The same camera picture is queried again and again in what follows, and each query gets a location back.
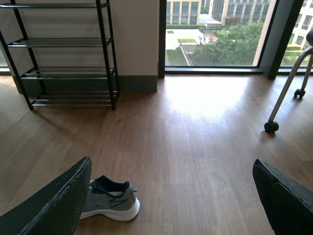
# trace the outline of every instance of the black metal shoe rack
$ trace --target black metal shoe rack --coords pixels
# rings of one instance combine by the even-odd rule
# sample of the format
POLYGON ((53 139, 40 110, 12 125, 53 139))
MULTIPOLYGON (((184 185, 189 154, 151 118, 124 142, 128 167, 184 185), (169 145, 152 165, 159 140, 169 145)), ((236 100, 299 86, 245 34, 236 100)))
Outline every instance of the black metal shoe rack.
POLYGON ((115 110, 117 97, 120 95, 118 74, 116 67, 115 48, 113 40, 112 19, 109 0, 105 3, 95 0, 95 3, 34 3, 34 4, 17 4, 15 0, 10 3, 0 4, 0 9, 12 9, 19 23, 23 38, 7 43, 0 31, 0 40, 4 48, 4 52, 10 63, 12 72, 14 73, 21 91, 25 97, 30 110, 34 106, 111 106, 115 110), (20 10, 27 9, 77 9, 77 8, 94 8, 99 19, 99 28, 101 38, 29 38, 20 15, 20 10), (108 11, 108 21, 110 26, 110 37, 106 38, 103 22, 102 9, 108 11), (108 47, 112 47, 113 66, 110 66, 108 47), (10 49, 12 47, 27 48, 32 60, 33 68, 24 74, 18 73, 14 60, 11 56, 10 49), (33 48, 35 47, 99 47, 102 48, 104 62, 103 67, 40 67, 37 64, 33 48), (39 80, 42 92, 33 101, 30 100, 29 94, 23 85, 23 80, 36 79, 39 80), (70 80, 75 82, 79 80, 104 80, 108 91, 99 89, 93 92, 47 92, 45 80, 70 80))

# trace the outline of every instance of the gray sneaker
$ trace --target gray sneaker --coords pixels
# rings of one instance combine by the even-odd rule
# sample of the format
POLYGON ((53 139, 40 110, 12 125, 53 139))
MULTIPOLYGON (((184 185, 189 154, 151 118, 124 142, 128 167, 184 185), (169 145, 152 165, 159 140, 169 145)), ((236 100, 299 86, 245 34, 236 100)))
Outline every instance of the gray sneaker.
POLYGON ((102 214, 111 219, 128 221, 138 214, 140 203, 130 182, 116 183, 105 176, 91 180, 80 219, 102 214))

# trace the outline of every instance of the caster wheel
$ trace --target caster wheel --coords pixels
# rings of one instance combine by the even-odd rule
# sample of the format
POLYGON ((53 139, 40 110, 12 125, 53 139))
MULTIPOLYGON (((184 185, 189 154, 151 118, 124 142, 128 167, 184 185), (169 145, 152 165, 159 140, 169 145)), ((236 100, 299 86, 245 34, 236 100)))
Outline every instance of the caster wheel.
POLYGON ((300 95, 300 93, 301 93, 301 89, 297 89, 297 90, 294 92, 294 95, 293 95, 293 96, 294 96, 295 98, 297 98, 297 96, 300 95))
POLYGON ((302 99, 302 97, 305 95, 305 91, 301 91, 300 95, 299 95, 299 99, 302 99))
POLYGON ((302 99, 302 97, 305 95, 305 90, 297 89, 294 93, 294 97, 297 98, 299 96, 299 99, 302 99))
POLYGON ((268 121, 264 124, 264 129, 267 133, 274 133, 279 129, 279 125, 276 121, 268 121))

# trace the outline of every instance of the sneaker sole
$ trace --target sneaker sole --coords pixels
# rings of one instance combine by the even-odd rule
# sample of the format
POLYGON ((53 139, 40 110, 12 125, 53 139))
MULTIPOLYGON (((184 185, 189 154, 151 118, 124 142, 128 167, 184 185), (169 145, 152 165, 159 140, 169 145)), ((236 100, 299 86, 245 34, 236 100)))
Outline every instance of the sneaker sole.
POLYGON ((139 212, 140 203, 138 199, 136 198, 136 201, 134 205, 127 211, 114 211, 114 210, 96 210, 96 211, 90 211, 81 213, 80 219, 85 219, 87 217, 96 215, 96 214, 102 214, 105 215, 108 218, 118 220, 118 221, 129 221, 136 217, 136 215, 139 212))

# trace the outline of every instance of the baseboard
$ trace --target baseboard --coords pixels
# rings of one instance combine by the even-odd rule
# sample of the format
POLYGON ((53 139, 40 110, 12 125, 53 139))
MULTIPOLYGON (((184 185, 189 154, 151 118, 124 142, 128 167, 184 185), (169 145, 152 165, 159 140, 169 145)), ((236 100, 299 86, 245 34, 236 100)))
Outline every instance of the baseboard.
MULTIPOLYGON (((105 81, 101 80, 80 80, 74 83, 70 80, 44 81, 47 91, 60 92, 79 92, 79 91, 107 91, 108 87, 105 81)), ((40 93, 41 86, 39 81, 23 81, 24 87, 28 93, 40 93)), ((120 75, 119 84, 121 92, 157 92, 157 75, 120 75)))

